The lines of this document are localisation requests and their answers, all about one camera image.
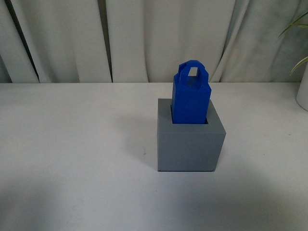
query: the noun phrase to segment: white table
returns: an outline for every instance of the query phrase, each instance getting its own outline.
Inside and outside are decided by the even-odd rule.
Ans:
[[[0,230],[308,229],[298,84],[213,83],[215,172],[157,172],[171,83],[0,84]]]

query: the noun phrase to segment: green leaf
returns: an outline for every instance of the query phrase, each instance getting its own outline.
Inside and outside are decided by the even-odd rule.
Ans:
[[[308,61],[308,56],[306,58],[303,58],[301,61],[299,61],[292,69],[291,74],[301,65]]]
[[[308,24],[296,24],[296,25],[301,28],[308,28]]]
[[[281,34],[279,35],[279,37],[286,32],[290,27],[292,27],[298,20],[300,20],[302,17],[304,17],[306,14],[308,14],[308,11],[306,13],[304,13],[303,15],[299,16],[297,19],[295,19],[294,22],[292,22],[286,29],[283,30],[283,32],[281,32]]]

